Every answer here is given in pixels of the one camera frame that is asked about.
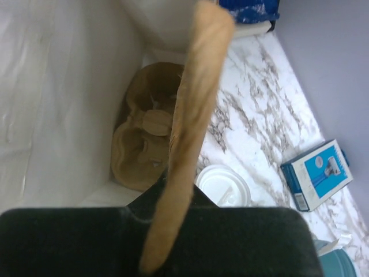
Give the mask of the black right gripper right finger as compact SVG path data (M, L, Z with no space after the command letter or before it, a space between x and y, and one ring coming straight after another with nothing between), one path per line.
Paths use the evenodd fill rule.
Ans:
M198 188L162 276L323 276L291 208L219 208Z

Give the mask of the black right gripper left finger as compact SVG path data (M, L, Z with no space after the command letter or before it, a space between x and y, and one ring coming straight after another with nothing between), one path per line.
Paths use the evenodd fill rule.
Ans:
M166 177L120 207L14 208L1 215L2 276L138 276Z

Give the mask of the cardboard cup carrier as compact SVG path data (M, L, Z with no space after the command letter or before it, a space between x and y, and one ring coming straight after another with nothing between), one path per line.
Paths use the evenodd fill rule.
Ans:
M129 84L111 143L111 171L126 188L144 192L161 176L183 65L157 62Z

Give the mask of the brown paper bag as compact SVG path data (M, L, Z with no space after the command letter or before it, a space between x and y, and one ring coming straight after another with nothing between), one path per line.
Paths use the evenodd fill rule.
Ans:
M1 215L81 208L143 44L114 1L1 2Z

